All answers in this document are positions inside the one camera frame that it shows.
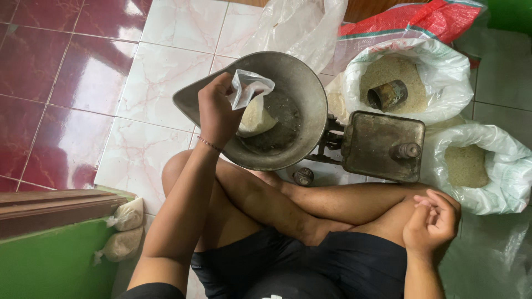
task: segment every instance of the metal scale bowl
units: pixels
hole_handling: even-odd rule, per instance
[[[271,130],[255,137],[244,140],[235,136],[224,148],[224,155],[235,164],[252,170],[273,171],[306,158],[339,164],[348,172],[383,179],[400,182],[419,179],[425,135],[423,122],[355,111],[349,124],[341,126],[328,114],[327,97],[315,73],[305,63],[285,53],[257,52],[244,56],[176,92],[174,104],[201,127],[198,91],[218,75],[234,74],[236,69],[252,71],[275,82],[274,91],[264,97],[264,108],[279,121]],[[293,102],[297,112],[277,105],[286,98]],[[296,125],[292,123],[294,119],[298,121]],[[298,129],[295,134],[293,126]],[[318,153],[311,154],[316,146]],[[341,149],[343,160],[325,156],[325,147]]]

